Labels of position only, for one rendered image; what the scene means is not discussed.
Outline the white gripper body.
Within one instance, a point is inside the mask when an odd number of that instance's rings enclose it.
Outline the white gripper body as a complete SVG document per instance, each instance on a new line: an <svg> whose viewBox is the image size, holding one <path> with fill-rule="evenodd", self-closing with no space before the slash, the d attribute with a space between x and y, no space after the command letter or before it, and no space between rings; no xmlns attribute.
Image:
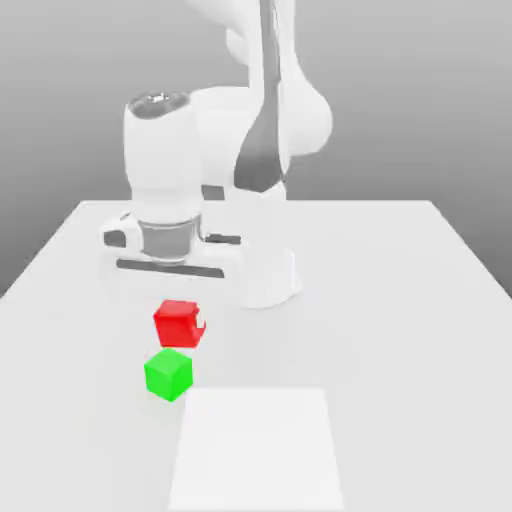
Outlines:
<svg viewBox="0 0 512 512"><path fill-rule="evenodd" d="M117 299L225 298L234 291L242 266L239 247L197 250L181 265L124 256L119 250L99 253L99 282Z"/></svg>

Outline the small red cube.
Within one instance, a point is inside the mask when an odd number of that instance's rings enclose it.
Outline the small red cube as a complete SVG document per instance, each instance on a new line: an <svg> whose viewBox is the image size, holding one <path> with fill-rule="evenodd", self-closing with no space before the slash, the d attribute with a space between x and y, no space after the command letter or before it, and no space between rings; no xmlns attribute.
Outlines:
<svg viewBox="0 0 512 512"><path fill-rule="evenodd" d="M164 300L153 314L160 345L164 348L196 348L206 330L200 327L196 302Z"/></svg>

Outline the small green cube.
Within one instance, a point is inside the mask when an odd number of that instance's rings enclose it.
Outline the small green cube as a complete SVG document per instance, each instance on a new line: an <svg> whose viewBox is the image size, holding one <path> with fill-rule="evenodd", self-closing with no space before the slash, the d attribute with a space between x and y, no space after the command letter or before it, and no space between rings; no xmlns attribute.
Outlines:
<svg viewBox="0 0 512 512"><path fill-rule="evenodd" d="M163 348L144 363L147 390L173 402L193 385L192 359L171 348Z"/></svg>

